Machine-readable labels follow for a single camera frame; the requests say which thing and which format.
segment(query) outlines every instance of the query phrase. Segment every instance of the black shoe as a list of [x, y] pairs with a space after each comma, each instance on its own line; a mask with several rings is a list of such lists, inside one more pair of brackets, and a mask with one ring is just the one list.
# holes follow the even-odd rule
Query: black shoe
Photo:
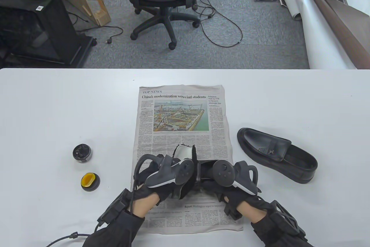
[[290, 140], [251, 128], [238, 131], [238, 142], [255, 162], [274, 169], [298, 183], [308, 183], [317, 169], [317, 160], [292, 145]]

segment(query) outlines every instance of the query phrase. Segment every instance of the gray carpet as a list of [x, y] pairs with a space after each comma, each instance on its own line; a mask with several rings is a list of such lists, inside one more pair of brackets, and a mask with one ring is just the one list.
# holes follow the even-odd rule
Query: gray carpet
[[[91, 49], [86, 68], [309, 68], [302, 23], [294, 21], [279, 2], [210, 0], [220, 13], [242, 29], [242, 42], [231, 48], [218, 47], [207, 40], [200, 27], [194, 29], [189, 22], [176, 21], [173, 28], [177, 47], [171, 51], [168, 49], [170, 39], [163, 25], [145, 30], [136, 41], [130, 39], [132, 30], [150, 17], [148, 13], [143, 11], [136, 15], [128, 0], [104, 1], [112, 18], [109, 25], [122, 27], [124, 33], [114, 37], [113, 43], [108, 45], [104, 41], [119, 30], [101, 28], [88, 31], [88, 35], [97, 38], [98, 45]], [[69, 3], [66, 7], [83, 17]], [[191, 9], [179, 10], [194, 13]], [[92, 26], [81, 20], [75, 25], [77, 30]], [[219, 15], [204, 21], [203, 27], [206, 34], [221, 45], [232, 45], [240, 39], [239, 30]]]

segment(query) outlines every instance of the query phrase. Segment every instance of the glove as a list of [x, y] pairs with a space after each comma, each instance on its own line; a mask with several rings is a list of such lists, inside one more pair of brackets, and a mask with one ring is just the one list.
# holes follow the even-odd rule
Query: glove
[[236, 210], [236, 208], [243, 201], [246, 201], [251, 206], [260, 210], [270, 210], [272, 207], [268, 202], [264, 201], [261, 197], [257, 195], [250, 195], [240, 188], [234, 186], [221, 186], [213, 180], [202, 181], [201, 188], [207, 192], [216, 194], [219, 202], [226, 203], [225, 213], [226, 215], [231, 215], [234, 220], [242, 217], [242, 215]]
[[[157, 155], [157, 157], [163, 158], [164, 156], [162, 154]], [[157, 172], [159, 170], [159, 165], [152, 161], [148, 168], [144, 169], [137, 175], [137, 186], [141, 186], [138, 189], [134, 189], [134, 200], [142, 199], [145, 197], [148, 197], [149, 195], [156, 193], [159, 198], [160, 202], [163, 202], [167, 197], [173, 192], [173, 190], [176, 187], [175, 183], [169, 183], [163, 186], [155, 187], [155, 188], [149, 188], [144, 185], [145, 180], [153, 173]]]

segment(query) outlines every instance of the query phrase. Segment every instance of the white table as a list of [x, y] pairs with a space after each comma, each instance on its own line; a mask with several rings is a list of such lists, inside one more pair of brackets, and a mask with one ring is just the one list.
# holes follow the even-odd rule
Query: white table
[[[278, 200], [317, 247], [370, 245], [370, 71], [314, 70], [0, 70], [1, 246], [45, 247], [96, 219], [130, 186], [139, 86], [225, 87], [234, 161], [259, 170], [261, 196]], [[314, 179], [300, 185], [260, 166], [239, 148], [251, 127], [292, 140], [313, 154]], [[72, 157], [86, 143], [85, 164]], [[94, 192], [80, 179], [95, 172]], [[242, 232], [138, 236], [134, 246], [263, 246]], [[66, 239], [55, 247], [82, 246]]]

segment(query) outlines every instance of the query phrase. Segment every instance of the hand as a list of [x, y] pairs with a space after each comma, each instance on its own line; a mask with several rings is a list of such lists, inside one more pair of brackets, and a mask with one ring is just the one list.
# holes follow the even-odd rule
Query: hand
[[203, 181], [201, 187], [207, 191], [215, 193], [220, 202], [225, 202], [232, 210], [237, 210], [241, 215], [247, 217], [252, 223], [257, 223], [263, 219], [269, 208], [269, 203], [256, 195], [250, 195], [234, 186], [220, 186], [213, 180]]

